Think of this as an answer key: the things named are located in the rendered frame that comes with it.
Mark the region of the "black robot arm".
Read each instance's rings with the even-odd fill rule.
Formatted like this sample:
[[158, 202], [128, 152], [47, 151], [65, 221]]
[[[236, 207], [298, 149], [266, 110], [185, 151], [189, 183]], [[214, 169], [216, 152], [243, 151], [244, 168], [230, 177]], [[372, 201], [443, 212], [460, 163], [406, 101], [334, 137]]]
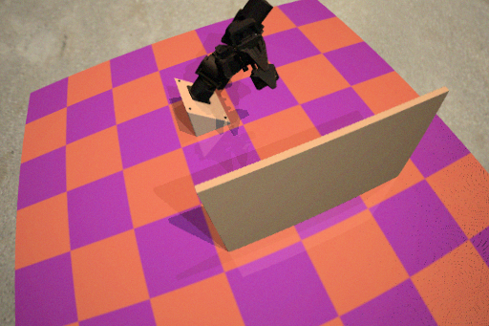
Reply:
[[[230, 78], [235, 74], [248, 71], [238, 54], [236, 47], [231, 43], [227, 34], [230, 27], [247, 18], [254, 18], [260, 33], [263, 34], [265, 27], [262, 22], [269, 15], [273, 6], [269, 5], [266, 0], [248, 0], [243, 9], [239, 9], [231, 24], [226, 28], [221, 42], [223, 44], [215, 47], [215, 52], [206, 56], [200, 63], [195, 74], [198, 75], [192, 86], [186, 85], [192, 100], [210, 104], [210, 98], [217, 89], [223, 90]], [[227, 44], [227, 45], [225, 45]]]

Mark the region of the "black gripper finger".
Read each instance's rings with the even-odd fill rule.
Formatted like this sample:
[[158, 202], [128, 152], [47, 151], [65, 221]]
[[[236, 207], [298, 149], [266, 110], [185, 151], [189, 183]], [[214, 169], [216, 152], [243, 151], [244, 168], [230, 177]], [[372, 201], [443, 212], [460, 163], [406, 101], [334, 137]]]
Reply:
[[267, 85], [269, 88], [272, 90], [277, 88], [276, 84], [276, 69], [274, 64], [268, 66], [268, 71], [260, 71], [256, 73], [255, 75], [251, 76], [253, 82], [255, 84], [259, 84], [263, 82], [265, 85]]
[[251, 58], [259, 68], [265, 72], [268, 71], [266, 43], [261, 34], [255, 35], [245, 43], [241, 43], [236, 47], [236, 50], [240, 56]]

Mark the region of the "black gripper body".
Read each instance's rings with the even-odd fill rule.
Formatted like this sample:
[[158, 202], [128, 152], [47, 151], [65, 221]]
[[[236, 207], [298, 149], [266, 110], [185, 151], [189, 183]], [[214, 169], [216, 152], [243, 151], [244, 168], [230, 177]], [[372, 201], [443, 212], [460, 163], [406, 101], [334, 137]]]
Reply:
[[[240, 45], [241, 43], [245, 43], [247, 40], [254, 37], [258, 33], [260, 33], [260, 30], [254, 18], [247, 18], [245, 20], [240, 21], [239, 23], [235, 24], [233, 27], [230, 27], [227, 32], [227, 34], [231, 39], [231, 43], [233, 44], [234, 47], [236, 45]], [[249, 65], [252, 67], [250, 78], [256, 73], [262, 71], [261, 68], [259, 68], [258, 66], [256, 67], [255, 63], [251, 60], [251, 58], [242, 57], [242, 56], [240, 56], [240, 58], [242, 59], [245, 67]], [[253, 84], [258, 91], [264, 89], [267, 86], [263, 82], [259, 84], [255, 84], [253, 82]]]

